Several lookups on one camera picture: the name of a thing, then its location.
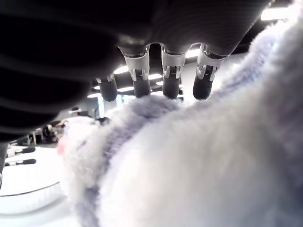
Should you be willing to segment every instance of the purple fur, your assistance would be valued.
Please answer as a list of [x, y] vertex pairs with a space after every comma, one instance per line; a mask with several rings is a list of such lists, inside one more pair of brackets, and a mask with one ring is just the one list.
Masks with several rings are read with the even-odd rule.
[[156, 96], [146, 96], [140, 100], [132, 101], [128, 109], [135, 117], [126, 114], [123, 126], [116, 126], [107, 137], [105, 148], [104, 173], [109, 167], [110, 159], [117, 151], [131, 139], [145, 124], [163, 117], [171, 111], [178, 110], [180, 105], [174, 100], [159, 98]]

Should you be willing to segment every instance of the fur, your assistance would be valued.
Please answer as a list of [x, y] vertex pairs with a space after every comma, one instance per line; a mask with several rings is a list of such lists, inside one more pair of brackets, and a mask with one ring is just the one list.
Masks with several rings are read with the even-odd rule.
[[62, 185], [84, 227], [303, 226], [296, 4], [298, 16], [262, 32], [207, 102], [182, 108], [150, 96], [104, 127], [69, 127]]

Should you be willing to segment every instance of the stuffed animal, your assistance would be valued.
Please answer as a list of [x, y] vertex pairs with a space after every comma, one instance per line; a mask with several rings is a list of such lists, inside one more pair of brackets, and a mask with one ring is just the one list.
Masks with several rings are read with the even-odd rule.
[[190, 107], [147, 96], [73, 122], [62, 189], [83, 227], [303, 226], [303, 3]]

